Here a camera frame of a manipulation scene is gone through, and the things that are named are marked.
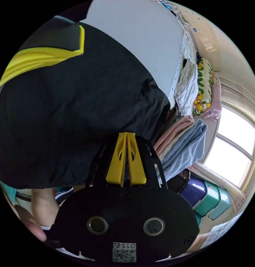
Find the pink blanket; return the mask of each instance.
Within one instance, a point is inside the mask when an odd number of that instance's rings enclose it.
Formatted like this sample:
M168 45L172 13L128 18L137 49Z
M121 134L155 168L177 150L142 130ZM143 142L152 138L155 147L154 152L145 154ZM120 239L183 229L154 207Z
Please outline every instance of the pink blanket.
M212 90L211 106L204 113L201 113L200 116L203 119L211 118L212 120L217 121L222 112L222 102L221 102L221 83L216 73L213 74L211 90Z

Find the purple storage box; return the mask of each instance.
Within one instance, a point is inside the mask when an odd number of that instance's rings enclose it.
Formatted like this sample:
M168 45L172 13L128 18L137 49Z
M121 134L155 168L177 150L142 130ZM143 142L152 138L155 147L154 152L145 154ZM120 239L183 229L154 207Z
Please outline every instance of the purple storage box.
M190 181L180 195L194 207L207 194L207 187L202 179L190 176Z

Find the screw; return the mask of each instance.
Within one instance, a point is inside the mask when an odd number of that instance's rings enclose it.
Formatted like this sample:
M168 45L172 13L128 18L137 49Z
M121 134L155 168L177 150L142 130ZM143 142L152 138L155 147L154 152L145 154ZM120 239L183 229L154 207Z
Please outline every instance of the screw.
M131 198L131 194L128 192L123 192L121 196L124 200L128 200Z
M189 245L192 242L193 238L192 237L188 237L185 241L184 241L184 245Z

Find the finger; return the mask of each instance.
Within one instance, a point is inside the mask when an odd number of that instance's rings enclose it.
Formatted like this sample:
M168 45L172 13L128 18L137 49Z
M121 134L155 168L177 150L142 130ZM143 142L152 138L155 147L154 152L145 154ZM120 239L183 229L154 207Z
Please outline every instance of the finger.
M27 229L40 241L46 241L47 236L41 229L40 225L35 221L34 217L21 206L16 205L15 209L19 214L20 220L27 227Z

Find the sleeve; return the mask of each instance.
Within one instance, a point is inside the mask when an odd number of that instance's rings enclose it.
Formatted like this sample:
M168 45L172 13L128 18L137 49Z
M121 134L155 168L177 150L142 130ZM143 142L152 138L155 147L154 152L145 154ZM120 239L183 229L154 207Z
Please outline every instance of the sleeve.
M201 245L200 249L203 249L213 242L217 241L219 238L221 238L228 230L234 225L234 223L239 219L242 213L235 216L233 219L231 219L228 222L222 223L220 225L217 225L212 228L212 230L209 232L209 235L205 242Z

